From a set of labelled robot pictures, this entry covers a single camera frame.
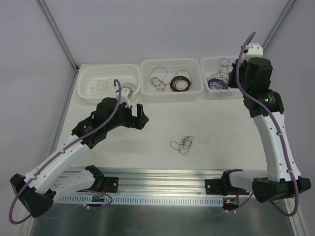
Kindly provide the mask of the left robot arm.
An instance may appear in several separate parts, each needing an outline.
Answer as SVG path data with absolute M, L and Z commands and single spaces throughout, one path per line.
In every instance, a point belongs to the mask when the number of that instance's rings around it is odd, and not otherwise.
M 137 104 L 137 115 L 132 107 L 116 98 L 107 97 L 98 103 L 96 110 L 80 121 L 61 148 L 51 154 L 31 172 L 15 174 L 10 183 L 15 193 L 14 201 L 20 201 L 33 218 L 45 214 L 65 195 L 84 189 L 101 192 L 109 185 L 104 174 L 94 165 L 58 181 L 58 177 L 75 160 L 85 155 L 117 127 L 141 130 L 149 121 L 143 105 Z

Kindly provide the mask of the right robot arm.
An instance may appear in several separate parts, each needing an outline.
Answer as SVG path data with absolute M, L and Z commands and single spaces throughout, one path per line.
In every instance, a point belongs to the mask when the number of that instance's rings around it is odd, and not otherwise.
M 309 178 L 301 176 L 293 159 L 284 123 L 281 96 L 269 88 L 273 67 L 268 59 L 253 57 L 238 67 L 233 63 L 229 79 L 240 85 L 244 105 L 249 110 L 262 141 L 267 170 L 234 169 L 222 175 L 221 189 L 232 194 L 238 188 L 252 192 L 261 202 L 292 198 L 311 188 Z

